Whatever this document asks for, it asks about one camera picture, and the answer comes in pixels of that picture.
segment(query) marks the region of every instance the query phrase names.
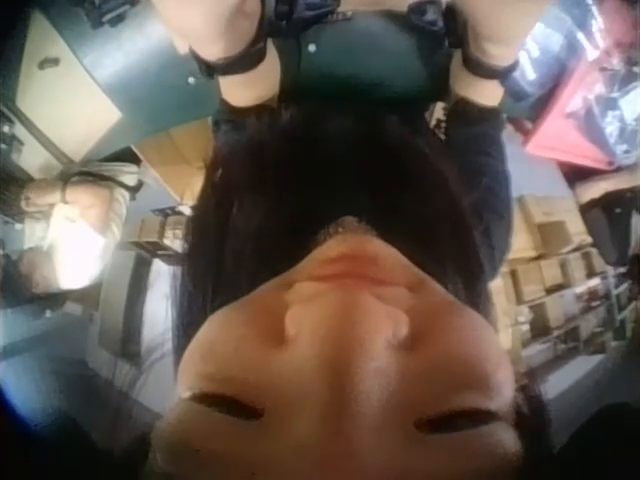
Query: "black wristband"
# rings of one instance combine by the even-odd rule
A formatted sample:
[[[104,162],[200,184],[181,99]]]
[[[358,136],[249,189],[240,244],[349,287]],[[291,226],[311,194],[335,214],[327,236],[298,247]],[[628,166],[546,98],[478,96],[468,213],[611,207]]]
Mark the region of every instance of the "black wristband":
[[[518,60],[506,67],[485,62],[471,51],[469,39],[466,36],[462,45],[462,64],[469,73],[485,80],[506,80],[519,66]]]
[[[224,77],[247,73],[258,67],[267,58],[267,34],[265,26],[265,0],[261,0],[262,12],[258,28],[249,45],[230,57],[215,62],[205,60],[193,50],[191,56],[198,65],[200,74],[205,78]]]

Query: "hand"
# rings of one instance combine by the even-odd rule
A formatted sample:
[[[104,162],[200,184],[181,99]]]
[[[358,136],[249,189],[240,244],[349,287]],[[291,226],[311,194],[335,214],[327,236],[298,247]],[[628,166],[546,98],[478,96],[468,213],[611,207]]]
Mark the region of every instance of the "hand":
[[[261,0],[152,0],[172,33],[202,58],[220,60],[249,45],[262,17]]]
[[[551,0],[452,0],[467,21],[471,51],[485,62],[508,66]]]
[[[62,182],[42,179],[28,184],[22,192],[20,206],[27,212],[39,212],[62,202]]]

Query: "sleeve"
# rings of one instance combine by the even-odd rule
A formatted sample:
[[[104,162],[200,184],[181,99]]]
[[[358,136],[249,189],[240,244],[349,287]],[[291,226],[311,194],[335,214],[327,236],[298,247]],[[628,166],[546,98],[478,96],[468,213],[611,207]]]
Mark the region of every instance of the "sleeve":
[[[503,128],[497,108],[459,99],[449,109],[445,130],[445,143],[456,161],[488,279],[500,271],[511,242],[511,181]]]

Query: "eye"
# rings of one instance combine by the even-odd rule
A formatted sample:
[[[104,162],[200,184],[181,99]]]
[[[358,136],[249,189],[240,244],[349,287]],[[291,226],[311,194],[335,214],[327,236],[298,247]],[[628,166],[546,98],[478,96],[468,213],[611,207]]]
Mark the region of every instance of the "eye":
[[[501,421],[501,417],[488,410],[464,410],[446,413],[437,417],[419,418],[413,426],[427,435],[447,435],[475,430]]]
[[[222,415],[228,415],[247,422],[258,421],[264,416],[264,410],[229,395],[199,392],[189,396],[189,401],[215,410]]]

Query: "hair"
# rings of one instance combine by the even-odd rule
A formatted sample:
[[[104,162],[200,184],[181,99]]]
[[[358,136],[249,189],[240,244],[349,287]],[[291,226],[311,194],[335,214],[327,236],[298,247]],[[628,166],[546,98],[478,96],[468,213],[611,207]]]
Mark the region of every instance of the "hair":
[[[216,139],[187,232],[177,361],[207,317],[293,267],[345,215],[366,222],[489,317],[489,274],[465,193],[430,130],[371,109],[318,107],[265,108],[233,127]],[[516,415],[527,477],[540,475],[552,454],[546,408],[533,385],[521,389]]]

